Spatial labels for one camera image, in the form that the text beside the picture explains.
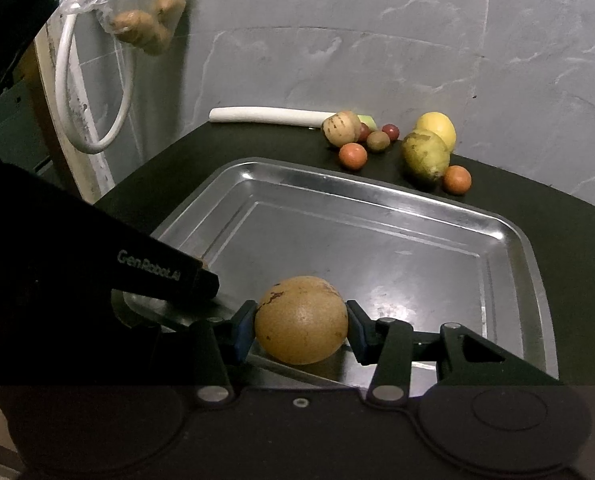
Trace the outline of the round tan passion fruit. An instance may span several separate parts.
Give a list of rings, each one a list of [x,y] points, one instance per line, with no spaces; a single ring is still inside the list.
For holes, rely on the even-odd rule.
[[[330,358],[348,331],[346,304],[322,278],[287,278],[265,292],[255,313],[255,336],[263,350],[290,365]]]

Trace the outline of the orange tangerine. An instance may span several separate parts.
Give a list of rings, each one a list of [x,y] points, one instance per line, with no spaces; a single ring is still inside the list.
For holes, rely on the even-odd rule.
[[[344,167],[357,171],[367,164],[368,154],[363,145],[348,143],[340,148],[339,159]]]
[[[472,186],[470,171],[462,166],[449,166],[443,177],[443,186],[451,194],[463,195],[467,193]]]

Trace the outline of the green yellow pear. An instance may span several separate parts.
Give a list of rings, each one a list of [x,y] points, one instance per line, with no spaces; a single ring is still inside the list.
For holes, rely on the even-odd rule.
[[[401,142],[401,151],[409,169],[418,177],[437,181],[444,177],[450,162],[450,150],[436,133],[413,129]]]

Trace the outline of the striped tan melon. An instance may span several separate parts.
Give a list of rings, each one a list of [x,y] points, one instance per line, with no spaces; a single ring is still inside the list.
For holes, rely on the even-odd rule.
[[[342,148],[345,144],[358,141],[361,133],[361,121],[354,112],[341,110],[325,119],[321,130],[330,144]]]

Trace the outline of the metal baking tray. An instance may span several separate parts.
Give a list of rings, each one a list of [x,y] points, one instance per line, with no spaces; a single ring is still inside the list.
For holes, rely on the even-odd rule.
[[[456,322],[550,375],[555,332],[533,248],[509,220],[362,177],[245,158],[154,231],[220,279],[229,318],[285,278],[323,278],[371,318]]]

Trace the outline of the small brown kiwi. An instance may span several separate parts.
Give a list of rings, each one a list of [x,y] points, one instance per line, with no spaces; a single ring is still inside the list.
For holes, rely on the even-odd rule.
[[[366,139],[367,148],[373,152],[381,152],[386,150],[391,145],[390,136],[382,131],[372,131]]]

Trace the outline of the red jujube right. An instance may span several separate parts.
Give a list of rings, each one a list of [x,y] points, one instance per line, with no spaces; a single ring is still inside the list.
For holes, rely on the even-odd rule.
[[[399,131],[398,126],[395,126],[393,124],[385,124],[382,126],[381,130],[389,136],[392,142],[395,142],[401,134],[401,131]]]

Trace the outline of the red jujube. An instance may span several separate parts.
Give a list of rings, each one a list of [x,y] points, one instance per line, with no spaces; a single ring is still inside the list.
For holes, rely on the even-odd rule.
[[[382,126],[381,130],[389,136],[392,142],[395,142],[401,134],[401,131],[399,131],[398,126],[395,126],[393,124],[385,124]]]
[[[366,125],[364,122],[360,124],[360,134],[358,137],[358,142],[363,143],[367,140],[369,134],[372,132],[371,128]]]

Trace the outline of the white green leek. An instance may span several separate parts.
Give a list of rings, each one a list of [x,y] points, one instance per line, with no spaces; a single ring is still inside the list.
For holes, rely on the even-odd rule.
[[[252,124],[285,125],[305,128],[319,128],[334,112],[317,110],[295,110],[294,108],[269,106],[227,106],[212,108],[209,122],[228,124],[252,122]]]

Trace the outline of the red jujube left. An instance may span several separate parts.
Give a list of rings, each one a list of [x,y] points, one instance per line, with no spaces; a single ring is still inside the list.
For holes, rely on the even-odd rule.
[[[369,134],[372,132],[371,128],[366,125],[364,122],[360,124],[360,134],[358,137],[358,142],[363,143],[367,140]]]

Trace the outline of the yellow lemon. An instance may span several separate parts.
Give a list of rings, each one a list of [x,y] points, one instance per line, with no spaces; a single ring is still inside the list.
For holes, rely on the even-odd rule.
[[[441,112],[427,112],[416,121],[416,128],[429,130],[439,136],[446,144],[448,151],[454,151],[457,133],[453,122]]]

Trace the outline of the ginger root in bag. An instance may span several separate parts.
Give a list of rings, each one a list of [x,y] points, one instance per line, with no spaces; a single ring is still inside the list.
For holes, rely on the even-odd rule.
[[[134,9],[116,14],[110,21],[112,34],[145,54],[163,54],[186,9],[187,0],[151,0],[148,11]]]

